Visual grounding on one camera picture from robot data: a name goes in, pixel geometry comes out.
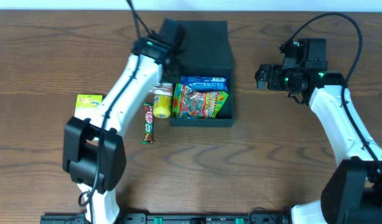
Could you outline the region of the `yellow mentos candy tube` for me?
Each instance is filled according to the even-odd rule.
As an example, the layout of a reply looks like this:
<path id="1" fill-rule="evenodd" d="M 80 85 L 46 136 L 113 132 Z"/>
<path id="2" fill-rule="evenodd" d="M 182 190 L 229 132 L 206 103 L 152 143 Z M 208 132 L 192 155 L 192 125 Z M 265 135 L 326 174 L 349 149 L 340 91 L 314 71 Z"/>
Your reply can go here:
<path id="1" fill-rule="evenodd" d="M 152 90 L 154 94 L 153 113 L 156 118 L 169 118 L 171 114 L 173 84 L 162 83 Z"/>

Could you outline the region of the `gummy worms candy bag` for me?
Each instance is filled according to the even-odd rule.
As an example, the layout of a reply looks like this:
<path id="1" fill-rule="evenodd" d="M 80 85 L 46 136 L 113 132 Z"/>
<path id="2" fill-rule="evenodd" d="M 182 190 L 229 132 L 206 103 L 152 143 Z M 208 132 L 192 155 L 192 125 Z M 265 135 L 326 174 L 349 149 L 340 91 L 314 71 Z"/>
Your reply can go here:
<path id="1" fill-rule="evenodd" d="M 228 94 L 225 91 L 198 92 L 176 84 L 173 94 L 172 117 L 177 119 L 215 119 Z"/>

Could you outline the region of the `dark green gift box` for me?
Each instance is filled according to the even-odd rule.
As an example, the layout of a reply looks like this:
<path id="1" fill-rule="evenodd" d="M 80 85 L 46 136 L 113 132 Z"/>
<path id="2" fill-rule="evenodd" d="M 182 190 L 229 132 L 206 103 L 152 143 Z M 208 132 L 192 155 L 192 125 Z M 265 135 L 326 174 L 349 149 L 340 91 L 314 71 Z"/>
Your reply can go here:
<path id="1" fill-rule="evenodd" d="M 228 40 L 227 21 L 180 21 L 185 30 L 180 60 L 182 76 L 226 78 L 228 98 L 215 119 L 169 120 L 170 126 L 229 128 L 235 116 L 233 57 Z"/>

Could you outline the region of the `kitkat chocolate bar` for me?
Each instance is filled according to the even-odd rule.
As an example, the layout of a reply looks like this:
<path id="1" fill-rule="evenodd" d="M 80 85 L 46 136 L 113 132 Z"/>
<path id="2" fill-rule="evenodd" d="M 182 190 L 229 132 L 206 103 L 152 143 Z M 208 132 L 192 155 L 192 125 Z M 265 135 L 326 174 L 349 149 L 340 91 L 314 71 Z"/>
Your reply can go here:
<path id="1" fill-rule="evenodd" d="M 153 115 L 153 104 L 144 103 L 144 115 L 145 115 L 145 123 L 144 123 L 144 140 L 143 144 L 153 144 L 153 124 L 154 124 L 154 115 Z"/>

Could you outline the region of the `blue cookie package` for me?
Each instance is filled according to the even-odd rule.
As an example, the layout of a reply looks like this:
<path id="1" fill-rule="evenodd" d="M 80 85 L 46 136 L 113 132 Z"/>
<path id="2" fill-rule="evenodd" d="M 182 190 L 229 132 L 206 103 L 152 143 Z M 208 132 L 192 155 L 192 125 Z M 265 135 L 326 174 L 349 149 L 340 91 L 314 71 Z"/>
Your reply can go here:
<path id="1" fill-rule="evenodd" d="M 180 83 L 197 91 L 228 91 L 223 77 L 182 76 Z"/>

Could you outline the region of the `yellow green snack packet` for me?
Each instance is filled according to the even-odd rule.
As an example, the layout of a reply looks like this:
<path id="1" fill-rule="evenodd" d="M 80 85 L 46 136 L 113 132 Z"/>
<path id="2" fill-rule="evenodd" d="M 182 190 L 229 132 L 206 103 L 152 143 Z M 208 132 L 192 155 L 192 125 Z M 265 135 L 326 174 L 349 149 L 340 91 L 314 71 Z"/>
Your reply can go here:
<path id="1" fill-rule="evenodd" d="M 79 119 L 90 118 L 102 100 L 102 95 L 77 95 L 74 116 Z"/>

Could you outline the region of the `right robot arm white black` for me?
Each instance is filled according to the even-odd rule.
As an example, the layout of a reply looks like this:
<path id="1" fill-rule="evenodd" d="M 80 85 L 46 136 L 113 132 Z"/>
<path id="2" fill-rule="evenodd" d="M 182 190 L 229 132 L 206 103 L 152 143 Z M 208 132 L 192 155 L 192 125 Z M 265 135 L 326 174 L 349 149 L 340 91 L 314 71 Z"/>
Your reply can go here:
<path id="1" fill-rule="evenodd" d="M 339 72 L 263 64 L 259 89 L 301 93 L 318 117 L 337 168 L 320 199 L 291 208 L 291 223 L 382 223 L 382 148 L 371 138 Z"/>

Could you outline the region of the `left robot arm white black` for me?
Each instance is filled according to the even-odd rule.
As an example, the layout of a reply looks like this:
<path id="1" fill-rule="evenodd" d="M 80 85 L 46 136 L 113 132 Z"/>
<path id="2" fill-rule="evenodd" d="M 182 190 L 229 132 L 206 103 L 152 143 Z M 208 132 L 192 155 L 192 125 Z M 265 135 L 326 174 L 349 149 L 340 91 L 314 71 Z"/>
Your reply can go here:
<path id="1" fill-rule="evenodd" d="M 142 37 L 104 100 L 86 118 L 71 117 L 65 126 L 63 170 L 82 193 L 89 223 L 114 223 L 119 215 L 115 187 L 126 167 L 123 138 L 145 97 L 173 76 L 180 40 Z"/>

